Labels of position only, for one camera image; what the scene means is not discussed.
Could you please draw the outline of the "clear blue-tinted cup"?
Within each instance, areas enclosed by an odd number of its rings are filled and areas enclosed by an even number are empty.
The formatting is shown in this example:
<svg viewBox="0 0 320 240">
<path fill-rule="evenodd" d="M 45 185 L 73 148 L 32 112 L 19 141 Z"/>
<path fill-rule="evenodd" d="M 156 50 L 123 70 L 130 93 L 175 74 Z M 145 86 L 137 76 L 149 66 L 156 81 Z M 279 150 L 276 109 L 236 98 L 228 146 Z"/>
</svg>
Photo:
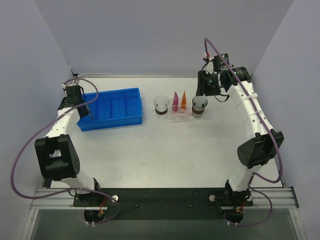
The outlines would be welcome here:
<svg viewBox="0 0 320 240">
<path fill-rule="evenodd" d="M 163 95 L 157 96 L 153 100 L 155 114 L 157 117 L 165 117 L 168 114 L 170 100 Z"/>
</svg>

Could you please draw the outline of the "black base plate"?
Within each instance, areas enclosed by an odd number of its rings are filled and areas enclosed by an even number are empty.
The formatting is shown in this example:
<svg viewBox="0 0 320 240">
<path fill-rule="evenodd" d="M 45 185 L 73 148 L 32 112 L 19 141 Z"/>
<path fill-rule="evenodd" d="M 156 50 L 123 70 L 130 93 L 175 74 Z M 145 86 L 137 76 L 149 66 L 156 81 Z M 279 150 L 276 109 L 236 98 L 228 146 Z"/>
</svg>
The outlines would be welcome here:
<svg viewBox="0 0 320 240">
<path fill-rule="evenodd" d="M 84 208 L 85 220 L 219 220 L 230 212 L 243 218 L 243 207 L 253 206 L 251 193 L 226 188 L 103 188 L 100 194 L 76 194 L 73 206 Z"/>
</svg>

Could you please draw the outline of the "clear textured oval tray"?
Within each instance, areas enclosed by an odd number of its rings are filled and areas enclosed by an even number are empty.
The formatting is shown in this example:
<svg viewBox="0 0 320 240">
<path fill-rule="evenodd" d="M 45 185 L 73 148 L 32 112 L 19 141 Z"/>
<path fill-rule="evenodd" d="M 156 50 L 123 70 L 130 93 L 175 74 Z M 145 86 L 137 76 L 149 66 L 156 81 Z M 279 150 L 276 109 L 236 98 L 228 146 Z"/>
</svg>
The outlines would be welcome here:
<svg viewBox="0 0 320 240">
<path fill-rule="evenodd" d="M 200 120 L 204 111 L 194 109 L 193 105 L 172 105 L 157 103 L 154 107 L 156 118 L 162 122 L 186 122 Z"/>
</svg>

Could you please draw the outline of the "white toothbrush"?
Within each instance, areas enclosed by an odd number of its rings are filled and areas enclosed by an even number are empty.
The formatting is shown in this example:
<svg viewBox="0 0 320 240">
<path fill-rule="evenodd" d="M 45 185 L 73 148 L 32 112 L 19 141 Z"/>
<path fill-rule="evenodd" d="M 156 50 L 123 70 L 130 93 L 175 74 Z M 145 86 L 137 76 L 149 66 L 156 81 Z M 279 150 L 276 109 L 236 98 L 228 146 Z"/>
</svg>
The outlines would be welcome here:
<svg viewBox="0 0 320 240">
<path fill-rule="evenodd" d="M 181 110 L 181 108 L 179 107 L 179 111 L 178 112 L 172 112 L 172 110 L 171 110 L 171 115 L 175 119 L 189 119 L 192 116 L 192 110 L 187 105 L 186 106 L 186 111 Z"/>
</svg>

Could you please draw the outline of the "clear brown-banded cup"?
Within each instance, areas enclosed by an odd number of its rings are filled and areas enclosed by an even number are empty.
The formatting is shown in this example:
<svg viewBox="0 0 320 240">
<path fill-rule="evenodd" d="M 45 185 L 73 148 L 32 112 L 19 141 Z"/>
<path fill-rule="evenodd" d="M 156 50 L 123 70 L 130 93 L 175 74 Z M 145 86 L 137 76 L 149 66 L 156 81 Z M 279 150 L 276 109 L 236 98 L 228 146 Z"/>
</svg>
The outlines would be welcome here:
<svg viewBox="0 0 320 240">
<path fill-rule="evenodd" d="M 208 105 L 208 100 L 205 96 L 195 96 L 192 99 L 192 117 L 199 119 L 203 116 L 205 108 Z"/>
</svg>

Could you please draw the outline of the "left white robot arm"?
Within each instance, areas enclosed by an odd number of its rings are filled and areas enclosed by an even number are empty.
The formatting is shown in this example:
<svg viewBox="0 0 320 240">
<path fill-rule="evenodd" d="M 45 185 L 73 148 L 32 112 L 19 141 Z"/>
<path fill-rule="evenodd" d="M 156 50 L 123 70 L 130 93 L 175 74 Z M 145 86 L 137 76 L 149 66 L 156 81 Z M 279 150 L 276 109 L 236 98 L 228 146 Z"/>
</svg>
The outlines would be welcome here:
<svg viewBox="0 0 320 240">
<path fill-rule="evenodd" d="M 81 170 L 80 158 L 71 139 L 77 123 L 90 114 L 84 105 L 84 90 L 79 85 L 65 88 L 66 96 L 62 99 L 57 112 L 57 121 L 45 137 L 34 143 L 40 167 L 45 180 L 62 182 L 76 188 L 78 195 L 92 206 L 101 203 L 103 194 L 95 178 Z"/>
</svg>

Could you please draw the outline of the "orange toothpaste tube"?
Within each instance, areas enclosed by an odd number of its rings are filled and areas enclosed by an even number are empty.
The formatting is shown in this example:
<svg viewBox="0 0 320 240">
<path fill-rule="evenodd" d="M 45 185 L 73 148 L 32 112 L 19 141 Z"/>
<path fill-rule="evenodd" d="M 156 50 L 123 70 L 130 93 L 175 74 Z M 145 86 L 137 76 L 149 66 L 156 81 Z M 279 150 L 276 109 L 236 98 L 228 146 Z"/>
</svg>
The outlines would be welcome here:
<svg viewBox="0 0 320 240">
<path fill-rule="evenodd" d="M 182 95 L 180 109 L 182 111 L 186 111 L 186 109 L 187 109 L 187 97 L 186 97 L 186 92 L 185 91 L 183 92 L 183 95 Z"/>
</svg>

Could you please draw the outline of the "pink toothpaste tube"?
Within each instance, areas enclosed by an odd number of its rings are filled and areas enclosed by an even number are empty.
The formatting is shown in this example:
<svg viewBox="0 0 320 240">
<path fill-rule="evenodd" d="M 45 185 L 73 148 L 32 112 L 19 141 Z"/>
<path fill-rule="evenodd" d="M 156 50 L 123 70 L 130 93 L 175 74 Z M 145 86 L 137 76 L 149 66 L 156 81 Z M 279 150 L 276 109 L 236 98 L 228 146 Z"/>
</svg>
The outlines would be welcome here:
<svg viewBox="0 0 320 240">
<path fill-rule="evenodd" d="M 171 110 L 173 113 L 177 113 L 180 109 L 180 106 L 179 106 L 179 96 L 177 94 L 177 92 L 175 91 L 174 92 L 174 96 L 173 96 L 173 100 L 172 100 L 172 107 L 171 107 Z"/>
</svg>

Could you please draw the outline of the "blue plastic bin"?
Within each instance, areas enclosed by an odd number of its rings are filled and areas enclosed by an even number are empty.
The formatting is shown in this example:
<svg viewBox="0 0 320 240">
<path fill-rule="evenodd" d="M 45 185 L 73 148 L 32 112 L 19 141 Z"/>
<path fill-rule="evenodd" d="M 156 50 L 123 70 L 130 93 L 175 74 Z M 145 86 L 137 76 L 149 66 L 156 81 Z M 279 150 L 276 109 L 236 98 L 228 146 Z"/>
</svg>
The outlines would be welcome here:
<svg viewBox="0 0 320 240">
<path fill-rule="evenodd" d="M 91 114 L 77 123 L 82 131 L 140 125 L 143 122 L 138 88 L 101 91 L 88 106 Z"/>
</svg>

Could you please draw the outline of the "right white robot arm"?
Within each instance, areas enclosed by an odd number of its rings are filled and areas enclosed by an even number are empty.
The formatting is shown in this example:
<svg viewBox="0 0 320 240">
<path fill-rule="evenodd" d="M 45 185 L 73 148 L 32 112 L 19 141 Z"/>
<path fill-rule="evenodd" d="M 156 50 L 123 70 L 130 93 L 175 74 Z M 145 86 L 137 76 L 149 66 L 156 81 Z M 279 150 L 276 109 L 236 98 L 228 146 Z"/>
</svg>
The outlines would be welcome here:
<svg viewBox="0 0 320 240">
<path fill-rule="evenodd" d="M 281 131 L 275 131 L 267 120 L 254 91 L 252 78 L 245 67 L 229 65 L 229 56 L 203 58 L 205 64 L 197 74 L 196 96 L 224 96 L 231 99 L 239 111 L 247 141 L 237 148 L 239 169 L 226 182 L 231 193 L 244 192 L 253 176 L 274 159 L 284 141 Z"/>
</svg>

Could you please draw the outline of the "clear acrylic toothbrush holder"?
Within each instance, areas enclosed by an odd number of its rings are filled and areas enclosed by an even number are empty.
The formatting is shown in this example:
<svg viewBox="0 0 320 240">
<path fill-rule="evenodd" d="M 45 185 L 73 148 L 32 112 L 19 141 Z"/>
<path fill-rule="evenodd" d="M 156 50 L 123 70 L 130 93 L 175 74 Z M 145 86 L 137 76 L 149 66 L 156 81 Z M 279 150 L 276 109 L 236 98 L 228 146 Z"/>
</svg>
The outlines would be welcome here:
<svg viewBox="0 0 320 240">
<path fill-rule="evenodd" d="M 182 98 L 178 99 L 178 105 L 173 105 L 173 98 L 169 100 L 167 119 L 170 122 L 177 121 L 191 121 L 195 118 L 192 116 L 192 105 L 191 101 L 187 98 L 186 104 L 182 105 Z"/>
</svg>

